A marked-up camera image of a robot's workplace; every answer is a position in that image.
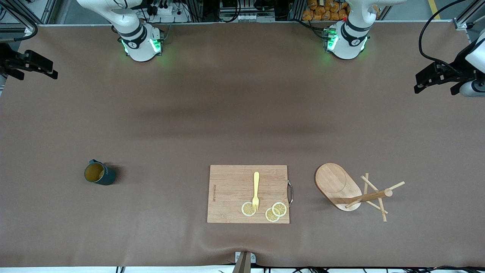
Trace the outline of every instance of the wooden cutting board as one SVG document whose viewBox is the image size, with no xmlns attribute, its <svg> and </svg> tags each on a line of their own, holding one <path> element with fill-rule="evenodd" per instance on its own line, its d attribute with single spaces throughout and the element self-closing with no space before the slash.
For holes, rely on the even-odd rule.
<svg viewBox="0 0 485 273">
<path fill-rule="evenodd" d="M 253 200 L 253 174 L 259 172 L 259 209 L 245 216 L 241 207 Z M 286 205 L 287 213 L 275 224 L 290 223 L 288 169 L 284 165 L 211 165 L 209 178 L 208 223 L 272 223 L 266 210 L 276 202 Z"/>
</svg>

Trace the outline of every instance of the green indicator light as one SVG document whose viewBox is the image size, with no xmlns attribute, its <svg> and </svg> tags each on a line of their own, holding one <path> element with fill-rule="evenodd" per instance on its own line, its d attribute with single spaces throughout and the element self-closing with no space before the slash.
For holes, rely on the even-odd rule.
<svg viewBox="0 0 485 273">
<path fill-rule="evenodd" d="M 335 34 L 335 35 L 333 36 L 333 38 L 331 38 L 331 39 L 328 41 L 328 47 L 327 47 L 327 49 L 328 49 L 328 50 L 333 50 L 333 49 L 335 48 L 335 45 L 337 44 L 337 41 L 338 41 L 338 37 L 339 37 L 339 36 L 338 36 L 337 34 Z"/>
<path fill-rule="evenodd" d="M 160 51 L 160 42 L 159 41 L 150 39 L 150 44 L 152 45 L 153 50 L 155 52 L 159 52 Z"/>
<path fill-rule="evenodd" d="M 126 44 L 123 40 L 121 40 L 121 43 L 123 44 L 123 47 L 125 48 L 125 52 L 126 54 L 128 54 L 128 49 L 126 48 Z"/>
</svg>

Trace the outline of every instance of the yellow fork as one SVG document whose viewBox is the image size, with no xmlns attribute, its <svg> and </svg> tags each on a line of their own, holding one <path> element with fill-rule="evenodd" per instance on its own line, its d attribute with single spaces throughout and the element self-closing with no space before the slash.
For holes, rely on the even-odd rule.
<svg viewBox="0 0 485 273">
<path fill-rule="evenodd" d="M 258 211 L 259 198 L 258 198 L 258 187 L 259 187 L 259 172 L 254 172 L 254 197 L 253 197 L 253 211 Z"/>
</svg>

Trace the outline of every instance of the mug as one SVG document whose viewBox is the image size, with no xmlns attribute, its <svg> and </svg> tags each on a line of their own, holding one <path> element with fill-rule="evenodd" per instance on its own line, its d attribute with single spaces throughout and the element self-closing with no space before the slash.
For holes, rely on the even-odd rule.
<svg viewBox="0 0 485 273">
<path fill-rule="evenodd" d="M 84 170 L 84 178 L 88 182 L 107 186 L 113 184 L 116 179 L 116 172 L 93 159 L 89 161 L 88 167 Z"/>
</svg>

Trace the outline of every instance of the wooden peg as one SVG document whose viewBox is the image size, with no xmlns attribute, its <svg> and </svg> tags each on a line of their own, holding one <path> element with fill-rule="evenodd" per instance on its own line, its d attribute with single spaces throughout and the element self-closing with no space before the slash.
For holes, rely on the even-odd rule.
<svg viewBox="0 0 485 273">
<path fill-rule="evenodd" d="M 376 205 L 376 204 L 372 203 L 371 201 L 366 201 L 366 203 L 368 203 L 369 205 L 371 205 L 371 206 L 373 206 L 373 207 L 377 208 L 378 210 L 381 210 L 381 207 L 379 207 L 378 205 Z"/>
<path fill-rule="evenodd" d="M 378 200 L 379 200 L 379 207 L 381 208 L 381 213 L 382 213 L 382 221 L 387 222 L 388 219 L 386 217 L 386 213 L 384 210 L 384 204 L 382 203 L 382 198 L 379 198 Z"/>
<path fill-rule="evenodd" d="M 363 175 L 362 175 L 360 178 L 362 178 L 362 180 L 364 180 L 364 182 L 365 182 L 365 183 L 367 183 L 369 186 L 371 186 L 371 188 L 372 188 L 373 190 L 375 190 L 375 191 L 379 191 L 379 189 L 378 189 L 378 188 L 376 188 L 374 185 L 372 185 L 372 183 L 371 183 L 371 182 L 370 182 L 370 181 L 369 181 L 367 178 L 365 178 Z"/>
<path fill-rule="evenodd" d="M 350 203 L 350 204 L 346 205 L 346 206 L 345 206 L 345 208 L 350 208 L 350 207 L 352 207 L 353 205 L 355 205 L 355 204 L 357 204 L 357 203 L 360 203 L 360 202 L 362 202 L 362 198 L 359 198 L 359 199 L 357 199 L 357 200 L 353 201 L 352 203 Z"/>
<path fill-rule="evenodd" d="M 404 181 L 402 181 L 402 182 L 399 182 L 399 183 L 395 184 L 394 186 L 390 187 L 389 189 L 390 189 L 390 190 L 393 190 L 393 189 L 398 188 L 398 187 L 400 187 L 400 186 L 402 186 L 402 185 L 404 185 L 404 184 L 405 184 L 405 182 L 404 182 Z"/>
<path fill-rule="evenodd" d="M 358 200 L 358 199 L 362 199 L 361 201 L 365 202 L 365 201 L 375 200 L 377 198 L 385 198 L 385 197 L 390 197 L 390 196 L 392 196 L 392 190 L 387 188 L 385 190 L 380 190 L 378 192 L 373 192 L 373 193 L 368 193 L 368 194 L 364 194 L 364 195 L 360 195 L 360 196 L 355 196 L 355 197 L 350 199 L 350 202 L 354 202 L 355 200 Z"/>
<path fill-rule="evenodd" d="M 369 173 L 365 173 L 365 179 L 369 180 Z M 367 194 L 367 188 L 369 185 L 367 183 L 364 183 L 364 194 Z"/>
</svg>

